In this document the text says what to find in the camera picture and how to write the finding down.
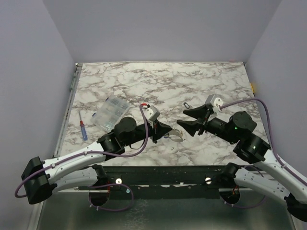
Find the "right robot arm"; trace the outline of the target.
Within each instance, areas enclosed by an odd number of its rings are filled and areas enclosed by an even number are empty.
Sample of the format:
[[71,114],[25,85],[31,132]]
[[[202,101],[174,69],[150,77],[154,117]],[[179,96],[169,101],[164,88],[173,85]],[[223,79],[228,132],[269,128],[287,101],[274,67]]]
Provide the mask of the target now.
[[262,169],[274,178],[270,181],[242,166],[229,163],[220,176],[223,186],[232,187],[235,184],[275,198],[286,205],[292,216],[306,221],[307,178],[279,157],[266,141],[253,134],[257,124],[247,112],[236,112],[228,122],[213,116],[224,108],[225,105],[222,103],[207,103],[185,110],[183,113],[194,120],[178,120],[177,124],[191,136],[209,132],[230,144],[235,144],[233,151],[241,160]]

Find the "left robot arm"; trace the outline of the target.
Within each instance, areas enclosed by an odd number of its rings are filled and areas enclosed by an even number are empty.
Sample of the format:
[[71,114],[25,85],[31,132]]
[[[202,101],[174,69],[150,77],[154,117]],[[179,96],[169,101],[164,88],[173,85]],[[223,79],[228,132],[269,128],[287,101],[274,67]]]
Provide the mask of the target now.
[[111,132],[103,135],[87,147],[62,157],[42,160],[34,157],[29,160],[21,179],[28,203],[38,204],[50,198],[53,193],[67,188],[93,186],[101,189],[106,177],[97,172],[98,163],[112,158],[125,157],[125,147],[139,141],[142,146],[137,154],[146,147],[148,140],[157,143],[172,130],[171,126],[157,119],[145,119],[138,125],[134,118],[125,117],[115,125]]

